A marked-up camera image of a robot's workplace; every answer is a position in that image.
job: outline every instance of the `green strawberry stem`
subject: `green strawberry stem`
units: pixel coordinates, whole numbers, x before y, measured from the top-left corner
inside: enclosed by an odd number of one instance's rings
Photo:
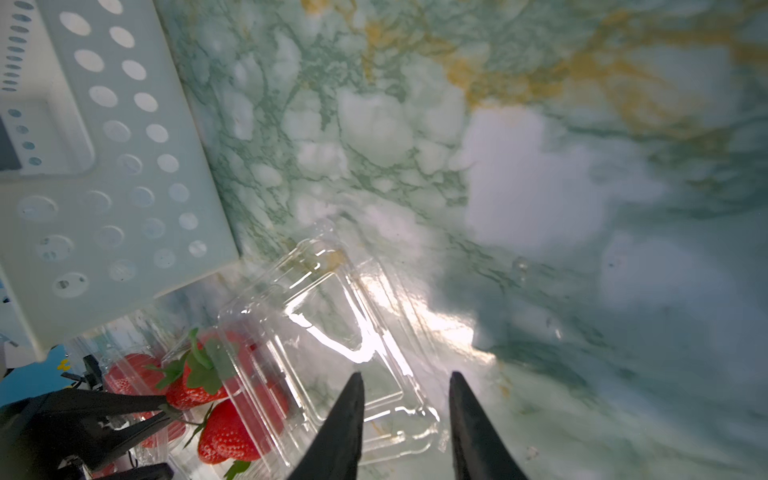
[[[208,424],[208,418],[210,417],[210,413],[214,410],[214,404],[211,403],[210,407],[208,408],[208,411],[205,413],[205,416],[203,417],[203,423],[198,424],[197,427],[195,427],[194,432],[192,432],[192,436],[189,440],[187,440],[187,443],[184,444],[184,448],[187,447],[190,443],[192,443],[192,439],[194,439],[195,435],[202,432],[205,426]]]
[[[165,412],[169,417],[171,417],[173,420],[176,420],[177,422],[186,423],[187,425],[196,425],[201,428],[205,426],[205,423],[188,422],[187,420],[184,419],[184,413],[181,410],[175,409],[174,407],[166,403],[161,404],[159,408],[160,410]]]
[[[208,355],[205,354],[202,350],[197,348],[197,331],[198,328],[195,327],[190,331],[190,341],[192,343],[192,348],[190,351],[192,352],[192,356],[207,370],[211,370],[214,367],[214,363],[210,361],[208,358]]]

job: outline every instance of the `white plastic crate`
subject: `white plastic crate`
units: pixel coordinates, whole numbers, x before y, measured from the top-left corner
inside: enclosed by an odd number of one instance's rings
[[[0,51],[0,276],[40,357],[237,258],[151,0],[2,0]]]

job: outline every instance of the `clear plastic container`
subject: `clear plastic container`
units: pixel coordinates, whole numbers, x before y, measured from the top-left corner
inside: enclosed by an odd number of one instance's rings
[[[399,308],[389,305],[384,321],[363,281],[380,266],[355,252],[352,261],[333,230],[319,228],[221,311],[219,341],[205,344],[260,450],[258,478],[293,469],[353,372],[366,388],[361,465],[437,439],[439,415],[389,328]]]

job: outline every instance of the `green marble veining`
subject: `green marble veining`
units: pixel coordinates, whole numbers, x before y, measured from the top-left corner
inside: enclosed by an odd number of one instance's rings
[[[765,475],[765,2],[156,6],[243,255],[208,316],[343,218],[532,478]]]

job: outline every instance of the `circular hole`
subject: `circular hole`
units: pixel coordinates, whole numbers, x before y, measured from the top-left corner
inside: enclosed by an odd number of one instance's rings
[[[98,0],[98,2],[107,12],[115,15],[123,13],[123,4],[120,3],[120,0]]]
[[[123,71],[134,80],[144,80],[147,77],[147,71],[137,61],[126,60],[123,62]]]
[[[74,59],[82,68],[88,71],[99,72],[104,70],[104,60],[101,60],[101,57],[95,51],[77,50],[74,53]]]
[[[82,194],[80,204],[92,214],[102,215],[112,206],[112,199],[104,192],[90,190]]]
[[[135,187],[128,196],[136,207],[146,208],[154,203],[154,194],[146,187]]]
[[[160,238],[165,235],[165,223],[157,218],[147,218],[141,224],[141,232],[150,240]]]
[[[168,130],[164,126],[152,124],[147,127],[147,136],[159,144],[168,141]]]
[[[168,195],[177,202],[186,202],[190,199],[190,191],[183,184],[173,184],[168,187]]]
[[[85,293],[85,290],[88,290],[88,285],[88,278],[85,275],[70,272],[54,280],[51,288],[54,295],[60,298],[75,298]]]
[[[109,266],[109,277],[115,282],[127,282],[136,276],[136,263],[118,260]]]
[[[197,228],[197,224],[197,217],[194,214],[187,212],[179,216],[179,225],[185,230],[194,230]]]
[[[50,235],[35,245],[38,257],[46,262],[61,262],[74,250],[74,243],[63,235]]]
[[[133,48],[136,45],[136,40],[131,33],[122,27],[112,27],[109,29],[109,35],[112,40],[117,42],[118,45],[125,48]]]
[[[138,175],[141,173],[141,160],[133,155],[122,154],[118,157],[118,165],[124,174]]]
[[[145,94],[144,92],[138,93],[134,95],[134,101],[136,102],[136,106],[143,111],[157,110],[157,100],[150,94]]]
[[[88,94],[91,96],[91,100],[95,101],[102,107],[114,107],[118,104],[118,96],[109,88],[96,85],[88,90]]]
[[[62,12],[58,15],[58,20],[74,34],[85,36],[91,33],[91,24],[76,13]]]
[[[162,154],[157,158],[157,165],[162,171],[172,174],[179,169],[179,160],[171,154]]]
[[[16,206],[16,213],[24,220],[48,222],[58,213],[58,205],[47,197],[31,195],[22,198]]]
[[[192,253],[192,257],[200,258],[208,251],[208,245],[200,240],[195,240],[190,243],[189,251]]]
[[[176,255],[170,249],[161,248],[154,253],[154,264],[160,268],[168,268],[176,263]]]
[[[131,130],[128,129],[126,124],[120,121],[106,121],[104,125],[101,126],[101,128],[104,130],[104,134],[107,135],[107,138],[110,140],[126,142],[131,138]]]
[[[123,230],[112,225],[102,227],[96,231],[96,234],[94,234],[96,244],[104,250],[112,250],[119,247],[120,244],[123,243],[124,238],[125,233],[123,233]]]

